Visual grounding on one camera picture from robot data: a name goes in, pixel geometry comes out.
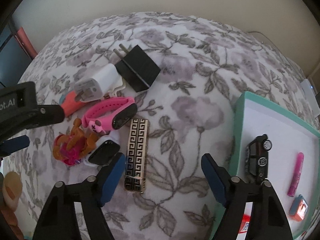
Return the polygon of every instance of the gold lighter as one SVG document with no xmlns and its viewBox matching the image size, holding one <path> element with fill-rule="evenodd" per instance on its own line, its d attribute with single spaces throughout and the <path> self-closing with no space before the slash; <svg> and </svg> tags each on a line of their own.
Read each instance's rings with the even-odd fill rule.
<svg viewBox="0 0 320 240">
<path fill-rule="evenodd" d="M 128 141 L 124 188 L 142 193 L 146 188 L 147 119 L 132 119 Z"/>
</svg>

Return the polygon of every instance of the beige wall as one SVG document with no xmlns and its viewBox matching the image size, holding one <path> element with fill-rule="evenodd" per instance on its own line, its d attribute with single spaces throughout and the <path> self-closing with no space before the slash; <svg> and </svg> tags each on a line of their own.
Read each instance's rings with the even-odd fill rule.
<svg viewBox="0 0 320 240">
<path fill-rule="evenodd" d="M 39 51 L 59 31 L 136 11 L 196 15 L 258 30 L 309 74 L 320 56 L 320 27 L 302 0 L 24 0 L 14 20 Z"/>
</svg>

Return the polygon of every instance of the pink watch strap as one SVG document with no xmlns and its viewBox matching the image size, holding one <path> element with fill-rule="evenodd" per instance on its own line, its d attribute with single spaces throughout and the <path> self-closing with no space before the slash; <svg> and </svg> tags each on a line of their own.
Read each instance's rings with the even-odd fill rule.
<svg viewBox="0 0 320 240">
<path fill-rule="evenodd" d="M 111 131 L 113 118 L 129 105 L 134 104 L 134 98 L 132 97 L 114 97 L 105 99 L 94 106 L 90 107 L 82 117 L 82 126 L 88 127 L 99 133 L 101 131 Z M 107 116 L 102 116 L 106 112 L 113 111 Z"/>
</svg>

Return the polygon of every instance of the floral fabric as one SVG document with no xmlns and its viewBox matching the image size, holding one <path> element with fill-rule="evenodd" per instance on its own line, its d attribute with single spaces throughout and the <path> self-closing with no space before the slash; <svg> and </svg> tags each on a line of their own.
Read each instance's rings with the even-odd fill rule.
<svg viewBox="0 0 320 240">
<path fill-rule="evenodd" d="M 33 60 L 21 82 L 36 83 L 39 104 L 57 104 L 73 84 L 119 58 L 113 49 L 139 45 L 161 68 L 145 92 L 129 86 L 138 116 L 150 121 L 147 183 L 143 194 L 124 190 L 121 179 L 103 213 L 116 240 L 204 239 L 214 222 L 215 200 L 199 165 L 209 152 L 228 166 L 236 100 L 251 91 L 292 111 L 316 129 L 318 120 L 304 98 L 301 69 L 277 49 L 230 25 L 194 16 L 140 12 L 93 20 L 55 36 Z M 34 220 L 55 182 L 81 182 L 99 168 L 68 167 L 52 157 L 54 138 L 68 133 L 76 117 L 23 131 L 30 146 L 5 158 L 4 168 L 21 174 L 22 202 Z M 121 128 L 126 152 L 128 126 Z M 77 207 L 83 239 L 88 238 Z"/>
</svg>

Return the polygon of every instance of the pink pen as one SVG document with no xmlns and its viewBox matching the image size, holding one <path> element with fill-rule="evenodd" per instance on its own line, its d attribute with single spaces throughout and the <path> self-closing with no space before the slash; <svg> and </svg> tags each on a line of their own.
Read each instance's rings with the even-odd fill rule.
<svg viewBox="0 0 320 240">
<path fill-rule="evenodd" d="M 294 173 L 291 181 L 290 188 L 288 190 L 287 195 L 289 197 L 294 197 L 298 184 L 300 181 L 300 176 L 301 176 L 301 171 L 302 171 L 302 165 L 303 165 L 303 159 L 304 159 L 304 154 L 303 153 L 298 153 L 297 155 L 297 161 L 296 161 L 296 166 L 294 168 Z"/>
</svg>

